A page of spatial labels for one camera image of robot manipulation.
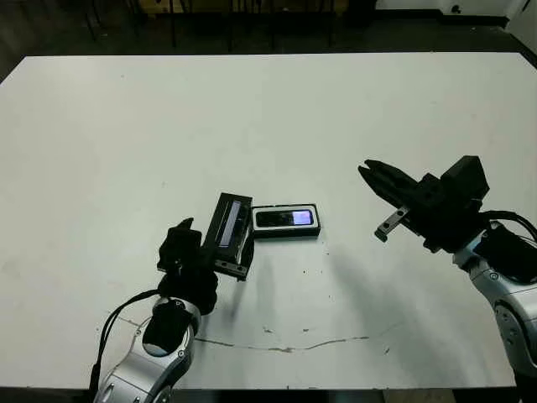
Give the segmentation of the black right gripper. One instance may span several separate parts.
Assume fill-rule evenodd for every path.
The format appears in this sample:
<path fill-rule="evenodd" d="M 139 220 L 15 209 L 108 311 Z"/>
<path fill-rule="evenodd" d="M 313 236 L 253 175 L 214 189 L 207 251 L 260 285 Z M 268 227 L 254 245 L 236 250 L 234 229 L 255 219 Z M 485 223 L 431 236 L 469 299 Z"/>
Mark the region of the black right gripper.
<path fill-rule="evenodd" d="M 373 192 L 395 208 L 375 230 L 381 241 L 397 226 L 406 227 L 424 239 L 431 252 L 456 252 L 482 226 L 482 175 L 467 185 L 453 176 L 430 173 L 416 181 L 399 168 L 379 160 L 365 160 L 358 173 Z"/>

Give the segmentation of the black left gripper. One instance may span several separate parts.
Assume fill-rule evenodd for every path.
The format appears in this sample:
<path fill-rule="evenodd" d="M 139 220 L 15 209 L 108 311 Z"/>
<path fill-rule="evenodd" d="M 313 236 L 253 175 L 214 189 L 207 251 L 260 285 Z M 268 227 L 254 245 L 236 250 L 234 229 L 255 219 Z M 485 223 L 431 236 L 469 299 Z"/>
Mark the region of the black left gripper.
<path fill-rule="evenodd" d="M 169 231 L 190 231 L 193 217 L 183 219 Z M 158 269 L 165 275 L 158 290 L 161 296 L 177 297 L 198 308 L 201 315 L 210 314 L 217 301 L 217 274 L 231 276 L 238 281 L 248 277 L 248 253 L 241 263 L 225 260 L 207 249 L 188 251 L 159 251 Z"/>

